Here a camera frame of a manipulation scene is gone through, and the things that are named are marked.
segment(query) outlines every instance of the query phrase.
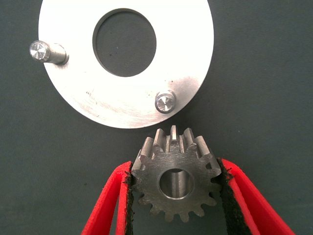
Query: spur gear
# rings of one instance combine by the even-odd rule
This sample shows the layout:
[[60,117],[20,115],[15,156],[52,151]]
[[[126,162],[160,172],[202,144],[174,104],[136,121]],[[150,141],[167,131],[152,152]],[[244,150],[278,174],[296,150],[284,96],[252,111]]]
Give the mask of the spur gear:
[[216,205],[209,194],[220,191],[220,185],[211,182],[220,173],[202,136],[194,138],[190,128],[178,135],[172,126],[169,136],[158,129],[155,139],[144,142],[132,168],[133,189],[144,194],[140,204],[152,204],[151,214],[164,211],[168,222],[179,214],[188,222],[189,212],[204,216],[202,204]]

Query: gear bore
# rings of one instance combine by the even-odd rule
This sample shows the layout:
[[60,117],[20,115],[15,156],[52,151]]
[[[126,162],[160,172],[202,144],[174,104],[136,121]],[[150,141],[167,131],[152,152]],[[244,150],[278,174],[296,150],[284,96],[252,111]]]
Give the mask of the gear bore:
[[144,194],[139,203],[152,204],[151,214],[164,211],[168,222],[179,214],[188,222],[189,212],[204,216],[202,204],[216,205],[209,194],[220,190],[211,182],[220,173],[202,136],[194,138],[190,128],[178,135],[172,126],[169,136],[158,129],[155,139],[148,137],[144,142],[132,168],[133,188]]

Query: gray fabric surface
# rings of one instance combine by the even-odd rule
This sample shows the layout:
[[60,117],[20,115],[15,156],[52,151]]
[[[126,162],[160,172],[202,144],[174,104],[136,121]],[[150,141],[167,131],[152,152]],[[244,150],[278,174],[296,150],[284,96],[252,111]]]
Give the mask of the gray fabric surface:
[[[0,234],[79,234],[114,168],[172,124],[203,135],[297,234],[313,234],[313,2],[209,3],[215,46],[200,91],[171,119],[124,130],[76,112],[28,55],[41,1],[0,1]],[[135,235],[226,233],[221,204],[188,224],[134,210]]]

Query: red clamp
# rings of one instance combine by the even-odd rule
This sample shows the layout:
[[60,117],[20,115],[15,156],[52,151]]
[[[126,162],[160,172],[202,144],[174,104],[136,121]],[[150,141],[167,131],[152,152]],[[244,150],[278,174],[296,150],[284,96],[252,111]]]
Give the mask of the red clamp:
[[[253,235],[294,235],[294,232],[270,206],[251,180],[234,163],[222,159],[227,173],[227,184],[232,197],[240,207],[245,226]],[[85,225],[82,235],[109,235],[115,205],[119,197],[116,235],[125,235],[131,229],[129,207],[131,162],[117,167],[105,187]]]
[[109,177],[85,225],[82,235],[109,235],[118,200],[116,235],[125,235],[132,162],[118,166]]

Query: metal disc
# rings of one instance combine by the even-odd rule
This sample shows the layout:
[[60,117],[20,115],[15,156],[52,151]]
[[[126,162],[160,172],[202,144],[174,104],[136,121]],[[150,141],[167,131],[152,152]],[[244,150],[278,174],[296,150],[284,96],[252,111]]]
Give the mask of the metal disc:
[[[105,70],[93,49],[100,19],[123,9],[143,15],[156,34],[151,64],[132,77]],[[58,92],[81,114],[117,128],[150,126],[180,111],[206,77],[213,37],[207,0],[43,0],[39,20],[39,40],[58,43],[69,54],[65,65],[45,64]],[[168,114],[155,107],[164,90],[177,98]]]

